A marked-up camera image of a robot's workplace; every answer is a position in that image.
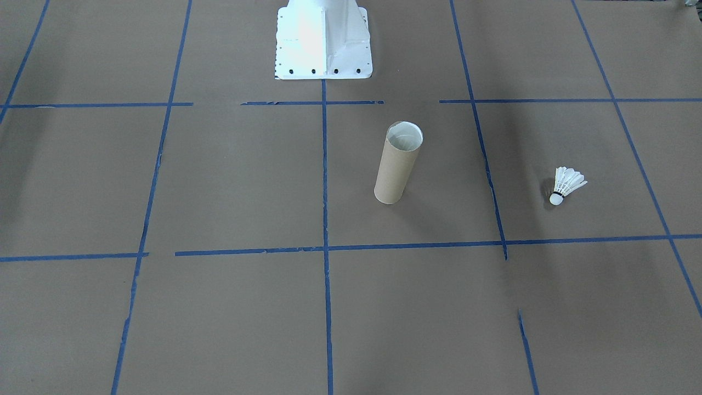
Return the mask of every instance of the floor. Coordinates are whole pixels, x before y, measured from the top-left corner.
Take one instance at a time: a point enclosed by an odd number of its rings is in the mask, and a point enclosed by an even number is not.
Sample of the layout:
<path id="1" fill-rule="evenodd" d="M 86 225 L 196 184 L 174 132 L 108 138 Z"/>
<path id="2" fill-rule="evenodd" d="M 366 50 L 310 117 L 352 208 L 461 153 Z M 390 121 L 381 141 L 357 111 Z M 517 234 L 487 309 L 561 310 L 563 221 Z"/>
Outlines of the floor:
<path id="1" fill-rule="evenodd" d="M 0 393 L 698 394 L 680 3 L 361 0 L 373 77 L 292 82 L 285 0 L 1 2 Z"/>

